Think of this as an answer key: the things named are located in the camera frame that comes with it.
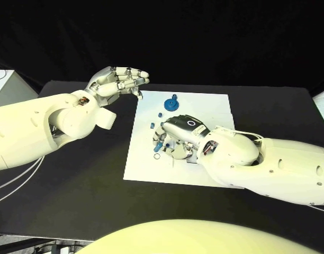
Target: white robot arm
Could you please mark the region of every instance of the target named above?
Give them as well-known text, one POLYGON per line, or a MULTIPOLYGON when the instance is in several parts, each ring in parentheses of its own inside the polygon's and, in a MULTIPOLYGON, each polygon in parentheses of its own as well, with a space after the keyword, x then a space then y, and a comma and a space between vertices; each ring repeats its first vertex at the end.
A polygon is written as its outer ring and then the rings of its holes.
POLYGON ((158 128, 154 145, 174 159, 197 153, 212 178, 225 185, 303 205, 324 205, 324 148, 264 138, 218 126, 213 131, 189 115, 176 116, 158 128), (252 141, 244 134, 255 136, 252 141), (164 146, 170 135, 176 149, 164 146))
POLYGON ((140 85, 148 73, 127 67, 106 67, 86 90, 0 107, 0 170, 30 163, 85 138, 96 125, 111 129, 116 114, 103 107, 121 94, 142 99, 140 85))

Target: black background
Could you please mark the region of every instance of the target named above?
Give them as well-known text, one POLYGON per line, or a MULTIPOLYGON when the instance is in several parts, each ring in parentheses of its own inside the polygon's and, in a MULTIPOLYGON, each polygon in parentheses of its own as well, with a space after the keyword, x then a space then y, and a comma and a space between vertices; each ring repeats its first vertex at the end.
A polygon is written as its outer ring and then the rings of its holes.
MULTIPOLYGON (((41 96, 85 86, 54 81, 41 96)), ((148 84, 144 89, 228 94, 236 129, 324 147, 324 120, 303 88, 148 84)), ((96 127, 47 155, 31 181, 0 202, 0 234, 95 240, 144 222, 199 219, 259 229, 324 252, 323 211, 246 189, 124 180, 137 105, 134 95, 122 96, 108 107, 118 114, 114 128, 96 127)), ((0 184, 28 167, 0 171, 0 184)), ((23 182, 0 189, 0 197, 23 182)))
POLYGON ((131 66, 161 84, 324 90, 324 1, 0 2, 0 64, 37 90, 131 66))

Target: blue small part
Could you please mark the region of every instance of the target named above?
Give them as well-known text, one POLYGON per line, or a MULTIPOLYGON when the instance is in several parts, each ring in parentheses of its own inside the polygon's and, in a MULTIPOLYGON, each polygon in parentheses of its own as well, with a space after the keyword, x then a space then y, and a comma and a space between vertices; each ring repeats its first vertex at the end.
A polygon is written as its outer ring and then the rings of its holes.
POLYGON ((166 101, 167 111, 176 111, 180 108, 179 96, 174 94, 173 99, 166 101))
POLYGON ((154 150, 155 152, 158 152, 161 150, 163 145, 164 145, 164 143, 161 143, 161 142, 157 144, 157 147, 155 147, 155 150, 154 150))

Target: black curtain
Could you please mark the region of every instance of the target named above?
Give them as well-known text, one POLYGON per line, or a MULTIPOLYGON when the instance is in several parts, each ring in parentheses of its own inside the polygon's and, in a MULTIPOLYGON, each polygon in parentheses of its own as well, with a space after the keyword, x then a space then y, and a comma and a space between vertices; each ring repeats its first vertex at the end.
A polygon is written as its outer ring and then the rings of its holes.
POLYGON ((0 65, 37 90, 106 66, 153 83, 324 90, 324 2, 0 2, 0 65))

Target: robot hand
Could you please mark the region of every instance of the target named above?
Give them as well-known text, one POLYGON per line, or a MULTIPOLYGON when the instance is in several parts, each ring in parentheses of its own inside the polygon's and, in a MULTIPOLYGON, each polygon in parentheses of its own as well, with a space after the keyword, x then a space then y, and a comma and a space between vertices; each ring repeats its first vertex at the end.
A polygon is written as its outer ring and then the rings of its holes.
POLYGON ((95 96, 99 106, 111 105, 121 94, 135 94, 142 99, 140 86, 150 83, 150 74, 129 67, 106 67, 93 76, 86 91, 95 96))
POLYGON ((189 159, 194 150, 200 147, 200 142, 210 129, 200 120, 189 115, 180 115, 170 118, 161 127, 157 129, 154 135, 155 152, 163 151, 177 160, 189 159), (170 135, 179 146, 174 148, 164 146, 164 141, 170 135))

